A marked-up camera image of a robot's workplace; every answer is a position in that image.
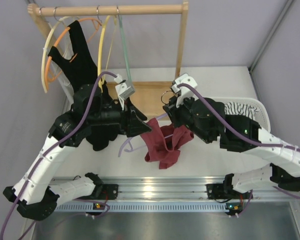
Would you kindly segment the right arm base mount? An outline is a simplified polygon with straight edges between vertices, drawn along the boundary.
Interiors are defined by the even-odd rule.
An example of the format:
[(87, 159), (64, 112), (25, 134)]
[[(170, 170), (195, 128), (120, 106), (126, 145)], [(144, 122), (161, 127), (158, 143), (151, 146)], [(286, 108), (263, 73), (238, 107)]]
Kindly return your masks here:
[(225, 204), (226, 214), (229, 217), (239, 217), (253, 199), (253, 192), (245, 193), (225, 190), (223, 183), (210, 183), (206, 185), (207, 198), (217, 203)]

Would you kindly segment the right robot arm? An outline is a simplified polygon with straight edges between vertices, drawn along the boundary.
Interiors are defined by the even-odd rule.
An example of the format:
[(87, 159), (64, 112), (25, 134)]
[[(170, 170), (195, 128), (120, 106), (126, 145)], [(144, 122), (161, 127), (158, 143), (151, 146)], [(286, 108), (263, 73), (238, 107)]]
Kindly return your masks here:
[(300, 148), (272, 135), (251, 117), (227, 112), (223, 102), (203, 97), (186, 97), (179, 104), (174, 96), (163, 110), (175, 127), (186, 127), (206, 144), (219, 141), (221, 149), (268, 162), (259, 169), (227, 174), (222, 189), (228, 198), (265, 187), (300, 192)]

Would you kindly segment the red tank top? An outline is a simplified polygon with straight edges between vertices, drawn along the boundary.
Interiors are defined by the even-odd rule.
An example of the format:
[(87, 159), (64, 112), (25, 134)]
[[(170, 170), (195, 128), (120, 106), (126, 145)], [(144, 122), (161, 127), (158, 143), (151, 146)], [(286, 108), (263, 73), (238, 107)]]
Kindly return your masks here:
[(194, 139), (194, 133), (184, 125), (177, 128), (173, 124), (159, 126), (155, 118), (147, 124), (152, 131), (140, 135), (147, 147), (144, 160), (147, 163), (158, 162), (158, 168), (166, 170), (177, 163), (180, 148)]

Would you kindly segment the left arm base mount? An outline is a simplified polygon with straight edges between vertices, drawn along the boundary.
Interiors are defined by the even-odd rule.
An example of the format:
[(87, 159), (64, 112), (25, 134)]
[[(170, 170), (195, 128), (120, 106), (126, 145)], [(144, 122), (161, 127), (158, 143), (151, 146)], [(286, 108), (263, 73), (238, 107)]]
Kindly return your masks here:
[(97, 201), (100, 203), (93, 204), (93, 210), (96, 210), (90, 213), (93, 216), (99, 216), (105, 214), (109, 211), (107, 206), (109, 201), (116, 200), (119, 194), (119, 185), (118, 184), (105, 184), (101, 190), (100, 195), (97, 197)]

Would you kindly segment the purple hanger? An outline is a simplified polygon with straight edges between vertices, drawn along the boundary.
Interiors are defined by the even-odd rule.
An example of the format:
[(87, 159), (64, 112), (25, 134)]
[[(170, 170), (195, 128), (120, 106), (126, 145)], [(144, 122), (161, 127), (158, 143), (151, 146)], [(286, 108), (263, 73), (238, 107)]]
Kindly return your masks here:
[[(163, 119), (163, 118), (165, 118), (165, 117), (167, 117), (167, 116), (168, 116), (167, 113), (163, 113), (163, 114), (161, 114), (161, 115), (156, 116), (155, 119), (156, 119), (157, 121), (159, 121), (159, 120), (161, 120), (161, 119)], [(131, 140), (132, 140), (132, 139), (133, 139), (133, 137), (128, 137), (127, 140), (125, 140), (125, 141), (122, 143), (122, 145), (120, 146), (119, 151), (118, 151), (118, 157), (119, 157), (119, 158), (121, 157), (121, 155), (122, 155), (123, 152), (126, 152), (126, 153), (132, 153), (132, 152), (134, 152), (134, 151), (136, 151), (136, 150), (139, 150), (139, 149), (141, 149), (141, 148), (146, 147), (146, 145), (143, 145), (143, 146), (134, 148), (133, 145), (132, 145), (132, 143), (131, 143)]]

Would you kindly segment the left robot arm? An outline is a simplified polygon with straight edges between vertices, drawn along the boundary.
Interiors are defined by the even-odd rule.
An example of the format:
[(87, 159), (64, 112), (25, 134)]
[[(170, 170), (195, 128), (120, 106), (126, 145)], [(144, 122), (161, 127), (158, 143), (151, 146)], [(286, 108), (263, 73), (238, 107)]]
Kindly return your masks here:
[(71, 109), (55, 119), (44, 145), (24, 177), (7, 186), (3, 195), (27, 219), (42, 221), (54, 210), (76, 199), (94, 200), (103, 194), (104, 183), (92, 172), (60, 185), (50, 182), (83, 140), (91, 138), (105, 146), (118, 135), (135, 137), (150, 132), (147, 117), (129, 99), (105, 101), (100, 87), (86, 84), (74, 94)]

